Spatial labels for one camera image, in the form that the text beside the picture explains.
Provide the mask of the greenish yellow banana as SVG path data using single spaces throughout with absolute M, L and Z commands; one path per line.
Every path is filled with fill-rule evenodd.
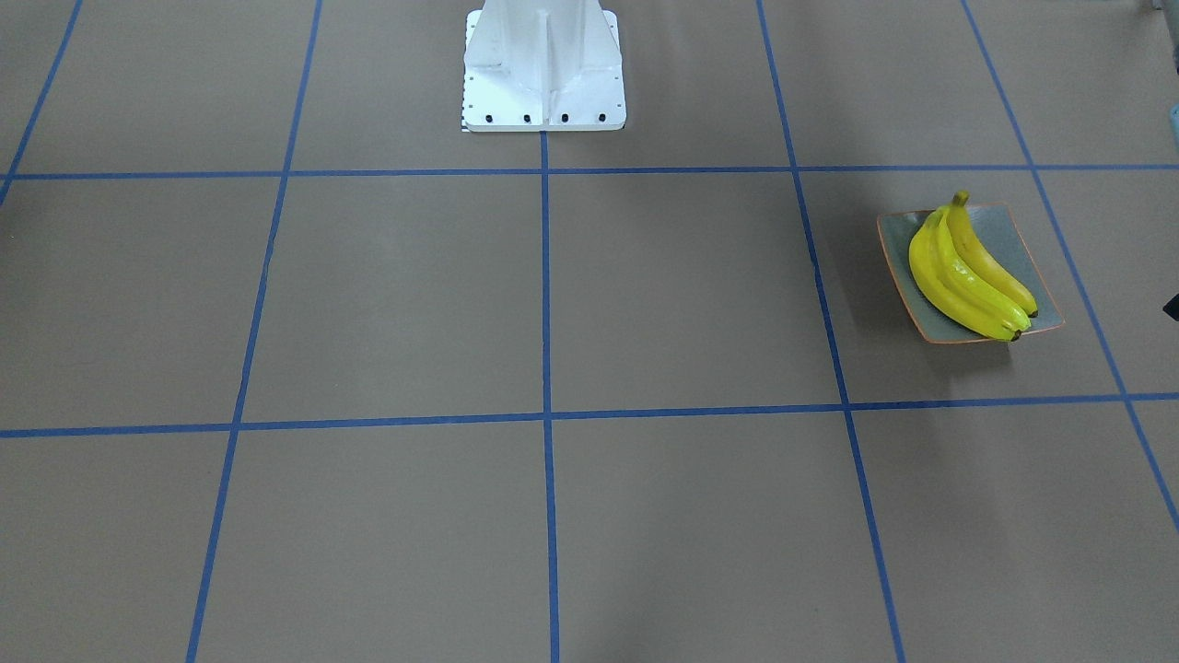
M 980 335 L 1013 343 L 1030 327 L 1029 319 L 997 289 L 993 288 L 964 264 L 949 234 L 949 206 L 938 206 L 933 222 L 933 252 L 938 260 L 938 280 L 956 298 L 954 319 Z

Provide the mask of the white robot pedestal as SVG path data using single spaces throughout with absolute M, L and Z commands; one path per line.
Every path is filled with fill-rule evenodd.
M 465 131 L 626 126 L 619 21 L 598 1 L 485 1 L 467 14 L 465 38 Z

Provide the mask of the square grey-blue plate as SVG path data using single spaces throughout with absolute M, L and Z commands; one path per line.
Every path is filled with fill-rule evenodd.
M 1045 284 L 1043 273 L 1029 251 L 1020 227 L 1005 204 L 969 204 L 967 210 L 974 230 L 986 250 L 997 260 L 1008 273 L 1023 282 L 1036 298 L 1039 311 L 1032 319 L 1032 326 L 1026 334 L 1043 334 L 1055 332 L 1065 326 L 1063 311 L 1053 298 L 1050 289 Z M 893 288 L 897 291 L 905 314 L 916 327 L 918 336 L 931 344 L 968 344 L 989 343 L 989 339 L 969 332 L 955 320 L 947 319 L 935 307 L 927 302 L 918 291 L 916 281 L 911 277 L 908 264 L 908 247 L 910 239 L 926 222 L 929 210 L 909 211 L 909 214 L 881 214 L 876 219 L 876 232 L 880 236 L 881 251 L 884 252 Z

